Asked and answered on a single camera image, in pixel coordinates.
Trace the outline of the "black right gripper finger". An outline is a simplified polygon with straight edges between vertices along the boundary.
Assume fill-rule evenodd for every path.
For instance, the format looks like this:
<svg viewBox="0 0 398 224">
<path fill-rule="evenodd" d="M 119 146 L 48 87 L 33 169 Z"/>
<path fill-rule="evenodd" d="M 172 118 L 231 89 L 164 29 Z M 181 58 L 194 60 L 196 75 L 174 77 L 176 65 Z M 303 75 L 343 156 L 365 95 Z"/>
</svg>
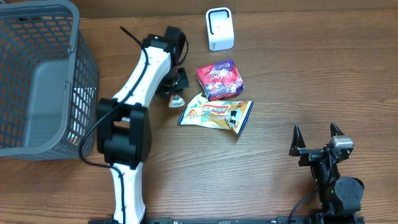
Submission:
<svg viewBox="0 0 398 224">
<path fill-rule="evenodd" d="M 292 143 L 289 150 L 290 156 L 299 156 L 301 155 L 301 151 L 306 150 L 306 145 L 302 137 L 302 133 L 300 131 L 299 126 L 296 124 L 294 126 L 294 134 L 292 138 Z"/>
<path fill-rule="evenodd" d="M 331 137 L 344 135 L 344 133 L 339 129 L 339 127 L 336 125 L 335 122 L 332 122 L 330 124 L 330 133 L 331 133 Z"/>
</svg>

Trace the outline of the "small orange white packet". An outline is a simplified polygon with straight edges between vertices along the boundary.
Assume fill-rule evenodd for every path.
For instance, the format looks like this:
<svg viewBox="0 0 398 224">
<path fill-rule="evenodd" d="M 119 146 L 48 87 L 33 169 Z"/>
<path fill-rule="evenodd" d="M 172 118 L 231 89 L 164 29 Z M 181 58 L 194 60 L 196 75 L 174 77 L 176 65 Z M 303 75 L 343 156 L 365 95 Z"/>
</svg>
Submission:
<svg viewBox="0 0 398 224">
<path fill-rule="evenodd" d="M 185 100 L 178 94 L 174 93 L 170 96 L 169 108 L 179 108 L 184 105 L 185 105 Z"/>
</svg>

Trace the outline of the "red purple snack pack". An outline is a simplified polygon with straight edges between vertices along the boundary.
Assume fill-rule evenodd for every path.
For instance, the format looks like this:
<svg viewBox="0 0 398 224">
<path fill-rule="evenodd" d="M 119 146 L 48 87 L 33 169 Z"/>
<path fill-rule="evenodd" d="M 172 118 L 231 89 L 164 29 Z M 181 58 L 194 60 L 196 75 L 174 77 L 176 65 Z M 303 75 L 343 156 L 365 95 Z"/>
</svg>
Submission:
<svg viewBox="0 0 398 224">
<path fill-rule="evenodd" d="M 196 75 L 209 101 L 235 97 L 244 90 L 243 79 L 232 59 L 197 67 Z"/>
</svg>

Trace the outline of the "yellow white snack bag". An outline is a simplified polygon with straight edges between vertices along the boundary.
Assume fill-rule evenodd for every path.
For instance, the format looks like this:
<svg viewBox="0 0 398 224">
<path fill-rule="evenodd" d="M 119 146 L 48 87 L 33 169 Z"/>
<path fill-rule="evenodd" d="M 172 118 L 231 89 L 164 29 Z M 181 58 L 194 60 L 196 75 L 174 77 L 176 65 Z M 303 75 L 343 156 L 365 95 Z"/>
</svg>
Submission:
<svg viewBox="0 0 398 224">
<path fill-rule="evenodd" d="M 240 136 L 253 105 L 252 101 L 209 101 L 200 93 L 189 102 L 178 125 L 230 129 Z"/>
</svg>

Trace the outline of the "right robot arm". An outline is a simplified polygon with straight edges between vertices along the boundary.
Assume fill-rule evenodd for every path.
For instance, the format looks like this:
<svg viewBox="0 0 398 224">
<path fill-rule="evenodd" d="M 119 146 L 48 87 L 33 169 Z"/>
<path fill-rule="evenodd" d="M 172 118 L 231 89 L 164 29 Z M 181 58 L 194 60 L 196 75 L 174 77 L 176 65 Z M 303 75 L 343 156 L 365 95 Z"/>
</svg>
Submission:
<svg viewBox="0 0 398 224">
<path fill-rule="evenodd" d="M 294 206 L 287 223 L 364 223 L 363 217 L 356 216 L 361 210 L 364 184 L 358 178 L 340 176 L 338 170 L 338 163 L 349 159 L 354 142 L 335 123 L 330 124 L 330 133 L 329 143 L 321 149 L 307 149 L 299 126 L 294 126 L 289 155 L 299 158 L 300 167 L 310 167 L 317 189 Z M 296 217 L 299 206 L 315 195 L 320 208 L 311 210 L 306 217 Z"/>
</svg>

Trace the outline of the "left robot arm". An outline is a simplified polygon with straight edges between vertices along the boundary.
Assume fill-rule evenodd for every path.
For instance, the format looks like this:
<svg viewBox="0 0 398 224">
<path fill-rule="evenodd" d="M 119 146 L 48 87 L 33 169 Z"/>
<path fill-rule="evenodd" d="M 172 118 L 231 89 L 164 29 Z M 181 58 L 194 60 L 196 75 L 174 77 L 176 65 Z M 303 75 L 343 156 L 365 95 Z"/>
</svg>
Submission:
<svg viewBox="0 0 398 224">
<path fill-rule="evenodd" d="M 188 40 L 181 29 L 168 26 L 164 35 L 149 34 L 139 46 L 140 59 L 126 84 L 97 107 L 97 150 L 112 173 L 116 202 L 108 223 L 144 221 L 142 168 L 152 145 L 149 105 L 155 95 L 173 98 L 189 87 L 181 66 Z"/>
</svg>

